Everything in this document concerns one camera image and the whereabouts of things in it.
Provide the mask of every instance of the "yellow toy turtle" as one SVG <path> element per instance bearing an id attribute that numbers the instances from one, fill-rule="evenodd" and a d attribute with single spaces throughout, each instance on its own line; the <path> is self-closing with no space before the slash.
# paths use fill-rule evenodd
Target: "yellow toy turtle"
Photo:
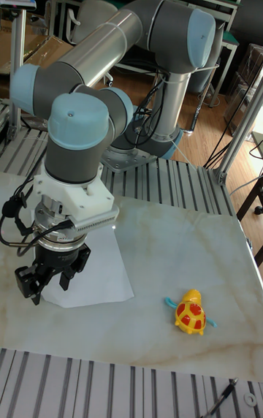
<path id="1" fill-rule="evenodd" d="M 201 293 L 196 289 L 190 289 L 178 305 L 169 298 L 165 298 L 165 303 L 171 308 L 175 308 L 175 325 L 185 333 L 204 335 L 207 322 L 213 327 L 217 327 L 212 319 L 206 318 L 201 305 Z"/>

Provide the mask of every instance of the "gray chair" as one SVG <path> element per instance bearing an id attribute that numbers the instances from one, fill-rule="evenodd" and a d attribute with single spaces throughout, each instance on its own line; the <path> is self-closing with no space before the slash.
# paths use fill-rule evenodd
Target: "gray chair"
<path id="1" fill-rule="evenodd" d="M 71 45 L 77 45 L 90 33 L 106 22 L 118 11 L 117 7 L 109 2 L 102 0 L 85 0 L 81 3 L 75 17 L 72 9 L 68 9 L 66 18 L 66 38 Z M 105 81 L 108 86 L 112 86 L 113 77 L 107 72 Z"/>

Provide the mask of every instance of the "black cable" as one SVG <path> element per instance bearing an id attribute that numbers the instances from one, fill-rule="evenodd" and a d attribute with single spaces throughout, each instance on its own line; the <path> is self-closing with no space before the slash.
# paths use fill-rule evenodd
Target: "black cable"
<path id="1" fill-rule="evenodd" d="M 33 246 L 35 246 L 35 244 L 37 243 L 38 240 L 40 240 L 44 236 L 48 235 L 52 231 L 56 231 L 57 229 L 71 228 L 72 225 L 73 225 L 73 223 L 70 220 L 65 220 L 65 221 L 62 221 L 61 223 L 58 223 L 54 227 L 48 228 L 45 231 L 43 231 L 42 233 L 39 233 L 30 243 L 28 243 L 26 248 L 24 248 L 22 251 L 21 251 L 21 248 L 18 248 L 18 252 L 17 252 L 18 257 L 24 256 L 29 251 L 29 249 L 31 249 Z"/>
<path id="2" fill-rule="evenodd" d="M 141 132 L 142 132 L 142 129 L 141 129 L 141 131 L 140 131 L 140 133 L 138 134 L 138 140 L 137 140 L 137 142 L 136 143 L 132 143 L 129 139 L 127 139 L 127 137 L 126 137 L 126 139 L 127 139 L 127 141 L 131 144 L 131 145 L 133 145 L 134 147 L 136 147 L 137 145 L 139 145 L 139 146 L 141 146 L 141 145 L 144 145 L 144 144 L 146 144 L 151 138 L 152 138 L 152 136 L 153 136 L 153 134 L 155 133 L 155 131 L 156 131 L 156 129 L 157 129 L 157 126 L 158 126 L 158 124 L 159 124 L 159 121 L 160 121 L 160 118 L 161 118 L 161 112 L 162 112 L 162 110 L 163 110 L 163 106 L 164 106 L 164 92 L 165 92 L 165 90 L 166 90 L 166 84 L 164 84 L 164 88 L 163 88 L 163 91 L 162 91 L 162 97 L 161 97 L 161 104 L 160 104 L 160 106 L 159 106 L 159 108 L 158 108 L 158 110 L 154 113 L 154 115 L 150 115 L 148 118 L 147 118 L 147 120 L 146 120 L 146 122 L 148 121 L 148 119 L 151 119 L 151 122 L 152 122 L 152 120 L 153 120 L 153 118 L 156 116 L 156 114 L 159 112 L 159 116 L 158 116 L 158 119 L 157 119 L 157 121 L 156 121 L 156 125 L 154 126 L 154 128 L 153 128 L 153 131 L 150 133 L 150 135 L 148 135 L 147 136 L 147 139 L 146 140 L 144 140 L 144 141 L 142 141 L 142 142 L 139 142 L 139 139 L 140 139 L 140 135 L 141 135 Z"/>
<path id="3" fill-rule="evenodd" d="M 161 72 L 163 72 L 164 74 L 166 74 L 166 75 L 168 75 L 169 74 L 169 72 L 164 68 L 164 67 L 162 67 L 162 66 L 159 66 L 157 63 L 154 63 L 154 62 L 152 62 L 152 61 L 148 61 L 148 60 L 146 60 L 146 59 L 144 59 L 144 60 L 142 60 L 142 59 L 125 59 L 125 64 L 127 64 L 128 66 L 129 65 L 131 65 L 132 66 L 132 63 L 134 63 L 134 64 L 140 64 L 140 65 L 143 65 L 143 66 L 152 66 L 154 69 L 158 69 L 159 71 L 161 71 Z"/>
<path id="4" fill-rule="evenodd" d="M 122 72 L 122 69 L 127 70 L 127 69 L 125 69 L 125 67 L 118 68 L 118 67 L 114 66 L 114 70 L 119 72 L 121 75 L 144 75 L 144 74 L 153 74 L 153 72 L 154 72 L 152 70 L 145 70 L 144 72 L 133 72 L 133 71 L 129 70 L 128 72 Z"/>
<path id="5" fill-rule="evenodd" d="M 31 176 L 33 176 L 33 174 L 35 173 L 35 171 L 39 167 L 39 164 L 40 164 L 43 156 L 45 155 L 46 151 L 47 151 L 47 147 L 44 148 L 43 152 L 41 153 L 41 155 L 37 159 L 35 165 L 33 166 L 32 170 L 30 171 L 30 173 L 27 175 L 27 177 L 24 180 L 23 184 L 21 184 L 21 186 L 19 186 L 20 187 L 20 191 L 19 192 L 22 192 L 22 190 L 25 188 L 26 184 L 29 183 L 29 181 L 31 180 Z"/>
<path id="6" fill-rule="evenodd" d="M 29 181 L 27 182 L 27 184 L 28 184 L 28 183 L 31 183 L 31 182 L 33 181 L 33 179 L 34 179 L 34 178 L 29 179 Z M 16 188 L 16 190 L 15 190 L 15 192 L 14 192 L 14 195 L 19 194 L 20 189 L 22 188 L 22 186 L 23 186 L 23 184 L 20 184 L 20 185 Z"/>
<path id="7" fill-rule="evenodd" d="M 213 158 L 210 160 L 209 165 L 206 167 L 206 169 L 208 167 L 212 167 L 213 166 L 213 164 L 216 162 L 216 160 L 218 158 L 220 158 L 224 154 L 224 152 L 227 150 L 227 148 L 229 147 L 230 143 L 231 143 L 231 141 L 227 145 L 225 145 L 218 153 L 216 153 L 213 156 Z"/>
<path id="8" fill-rule="evenodd" d="M 32 191 L 33 191 L 33 186 L 31 186 L 30 189 L 27 191 L 27 193 L 25 195 L 25 201 L 29 198 L 29 196 L 31 195 Z M 10 243 L 9 241 L 6 241 L 3 238 L 3 235 L 1 233 L 1 230 L 2 230 L 2 226 L 3 226 L 3 223 L 4 223 L 4 219 L 5 218 L 6 218 L 5 215 L 2 215 L 1 216 L 1 219 L 0 219 L 0 241 L 1 241 L 1 243 L 3 243 L 5 246 L 10 246 L 10 245 L 12 246 L 14 244 L 19 244 L 19 243 Z"/>
<path id="9" fill-rule="evenodd" d="M 40 164 L 40 162 L 41 162 L 41 160 L 42 160 L 42 158 L 43 158 L 43 156 L 45 155 L 45 153 L 46 153 L 46 151 L 47 151 L 47 147 L 45 147 L 45 149 L 43 150 L 43 152 L 41 153 L 41 155 L 39 156 L 39 158 L 37 159 L 37 161 L 36 161 L 36 164 L 33 166 L 33 168 L 32 168 L 32 170 L 30 171 L 30 173 L 28 174 L 28 176 L 26 177 L 26 179 L 24 180 L 24 182 L 23 182 L 23 184 L 21 184 L 19 187 L 17 187 L 16 188 L 16 190 L 15 190 L 15 192 L 14 192 L 14 194 L 13 194 L 13 196 L 14 197 L 16 197 L 16 196 L 18 196 L 20 193 L 22 193 L 22 190 L 26 187 L 26 184 L 28 184 L 29 182 L 31 182 L 32 180 L 33 180 L 33 178 L 31 177 L 34 173 L 35 173 L 35 171 L 37 170 L 37 168 L 38 168 L 38 166 L 39 166 L 39 164 Z M 32 191 L 33 191 L 33 186 L 31 186 L 30 187 L 30 189 L 27 191 L 27 193 L 26 193 L 26 195 L 24 196 L 24 199 L 25 199 L 25 201 L 29 198 L 29 196 L 30 196 L 30 194 L 32 193 Z M 15 219 L 17 220 L 18 219 L 18 214 L 19 214 L 19 211 L 20 211 L 20 209 L 21 209 L 21 207 L 22 207 L 22 204 L 21 204 L 21 206 L 20 206 L 20 208 L 18 208 L 18 212 L 17 212 L 17 214 L 15 215 Z M 4 215 L 2 215 L 2 217 L 1 217 L 1 219 L 0 219 L 0 241 L 1 241 L 1 243 L 3 243 L 4 245 L 6 245 L 6 246 L 10 246 L 10 244 L 16 244 L 16 243 L 10 243 L 9 241 L 6 241 L 4 238 L 3 238 L 3 236 L 2 236 L 2 233 L 1 233 L 1 229 L 2 229 L 2 226 L 3 226 L 3 223 L 4 223 L 4 219 L 5 219 L 5 216 Z"/>
<path id="10" fill-rule="evenodd" d="M 237 106 L 236 110 L 233 112 L 233 114 L 232 114 L 231 118 L 229 119 L 229 121 L 228 121 L 228 123 L 227 123 L 227 125 L 226 125 L 226 128 L 225 128 L 224 132 L 222 133 L 222 135 L 221 135 L 221 137 L 220 137 L 219 141 L 217 142 L 217 144 L 216 144 L 215 148 L 213 149 L 213 152 L 211 153 L 210 157 L 208 158 L 208 160 L 207 160 L 207 161 L 206 161 L 206 163 L 204 164 L 204 168 L 208 168 L 208 167 L 210 166 L 210 161 L 211 161 L 212 159 L 214 159 L 213 154 L 215 153 L 215 151 L 216 151 L 217 147 L 219 146 L 220 142 L 222 141 L 222 139 L 223 139 L 224 135 L 226 134 L 226 131 L 227 131 L 227 129 L 229 128 L 229 125 L 230 125 L 230 123 L 231 123 L 232 119 L 233 119 L 233 118 L 234 118 L 234 116 L 236 115 L 236 113 L 237 113 L 237 111 L 239 110 L 239 108 L 240 108 L 240 106 L 242 105 L 242 103 L 245 101 L 246 96 L 248 95 L 248 93 L 249 93 L 249 91 L 250 91 L 251 87 L 253 87 L 253 86 L 254 86 L 254 83 L 255 83 L 255 82 L 256 82 L 256 79 L 254 79 L 254 80 L 253 80 L 253 82 L 251 82 L 251 84 L 249 85 L 248 90 L 246 91 L 244 98 L 242 98 L 242 100 L 241 100 L 241 101 L 240 101 L 240 103 L 238 104 L 238 106 Z"/>
<path id="11" fill-rule="evenodd" d="M 23 118 L 23 116 L 21 116 L 20 119 L 25 124 L 25 126 L 28 128 L 28 130 L 31 131 L 32 128 L 29 126 L 29 124 L 26 122 L 26 120 Z"/>
<path id="12" fill-rule="evenodd" d="M 248 153 L 249 153 L 249 155 L 251 155 L 253 158 L 258 158 L 259 160 L 263 160 L 263 157 L 262 156 L 256 156 L 256 155 L 253 155 L 251 152 L 253 152 L 253 150 L 256 150 L 256 148 L 259 148 L 259 146 L 262 144 L 262 142 L 263 142 L 263 140 L 261 140 L 260 142 L 259 142 L 259 144 L 258 145 L 256 145 L 256 147 L 254 147 L 254 148 L 252 148 Z"/>

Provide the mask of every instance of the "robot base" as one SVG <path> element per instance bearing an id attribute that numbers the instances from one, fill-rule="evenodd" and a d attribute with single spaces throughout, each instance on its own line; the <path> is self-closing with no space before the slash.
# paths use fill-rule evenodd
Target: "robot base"
<path id="1" fill-rule="evenodd" d="M 120 173 L 146 163 L 154 162 L 154 160 L 156 160 L 155 155 L 150 155 L 149 153 L 138 149 L 132 151 L 120 150 L 119 152 L 116 152 L 109 147 L 103 153 L 101 162 L 110 171 Z"/>

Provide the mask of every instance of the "light blue joint cap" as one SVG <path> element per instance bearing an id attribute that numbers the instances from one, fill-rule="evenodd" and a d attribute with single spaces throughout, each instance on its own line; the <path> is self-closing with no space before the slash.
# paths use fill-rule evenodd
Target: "light blue joint cap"
<path id="1" fill-rule="evenodd" d="M 187 48 L 190 62 L 196 69 L 206 65 L 215 33 L 214 17 L 200 9 L 194 9 L 188 22 Z"/>
<path id="2" fill-rule="evenodd" d="M 14 105 L 21 110 L 34 115 L 34 82 L 39 66 L 24 64 L 12 78 L 10 86 L 10 98 Z"/>
<path id="3" fill-rule="evenodd" d="M 62 94 L 53 101 L 47 130 L 60 147 L 86 150 L 103 141 L 108 129 L 107 106 L 95 96 Z"/>
<path id="4" fill-rule="evenodd" d="M 121 101 L 124 104 L 124 107 L 126 109 L 126 114 L 127 114 L 127 121 L 126 121 L 126 127 L 125 129 L 122 131 L 122 134 L 126 131 L 128 125 L 130 124 L 133 115 L 134 115 L 134 106 L 132 104 L 131 99 L 129 98 L 129 96 L 124 93 L 124 91 L 122 91 L 119 88 L 116 87 L 109 87 L 109 88 L 102 88 L 102 90 L 108 90 L 108 91 L 113 91 L 113 93 L 115 93 L 116 95 L 118 95 L 118 97 L 121 99 Z"/>
<path id="5" fill-rule="evenodd" d="M 183 130 L 180 129 L 178 136 L 176 137 L 176 139 L 174 140 L 174 143 L 172 144 L 172 147 L 161 158 L 164 158 L 164 160 L 170 160 L 170 158 L 172 158 L 172 155 L 174 154 L 182 136 L 183 136 Z"/>

